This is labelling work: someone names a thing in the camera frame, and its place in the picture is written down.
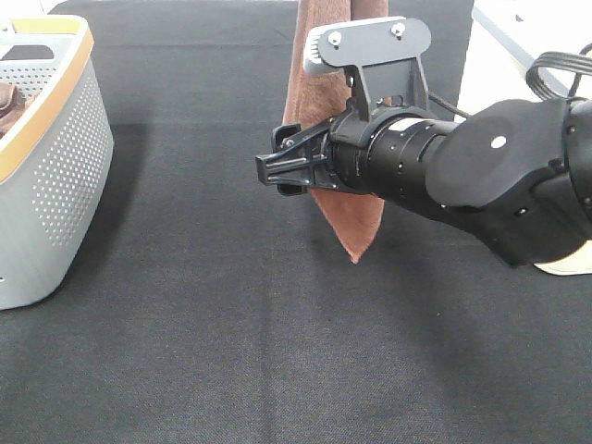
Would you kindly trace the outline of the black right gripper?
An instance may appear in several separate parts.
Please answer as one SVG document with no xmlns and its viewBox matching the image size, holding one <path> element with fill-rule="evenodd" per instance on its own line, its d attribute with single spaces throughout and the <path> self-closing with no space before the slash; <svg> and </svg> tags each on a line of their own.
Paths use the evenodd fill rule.
<svg viewBox="0 0 592 444">
<path fill-rule="evenodd" d="M 313 190 L 367 192 L 355 176 L 355 156 L 363 150 L 340 141 L 332 131 L 339 116 L 324 117 L 320 123 L 305 128 L 303 123 L 286 124 L 272 130 L 273 151 L 255 157 L 258 179 L 266 186 L 276 186 L 281 195 L 302 195 Z"/>
</svg>

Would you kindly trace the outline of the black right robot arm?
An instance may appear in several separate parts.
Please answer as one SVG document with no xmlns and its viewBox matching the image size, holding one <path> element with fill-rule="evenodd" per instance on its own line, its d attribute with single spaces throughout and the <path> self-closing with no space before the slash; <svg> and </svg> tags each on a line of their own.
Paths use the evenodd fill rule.
<svg viewBox="0 0 592 444">
<path fill-rule="evenodd" d="M 354 105 L 279 127 L 258 177 L 285 195 L 373 194 L 468 232 L 508 265 L 564 259 L 591 241 L 591 104 L 504 100 L 461 123 L 415 106 L 362 119 Z"/>
</svg>

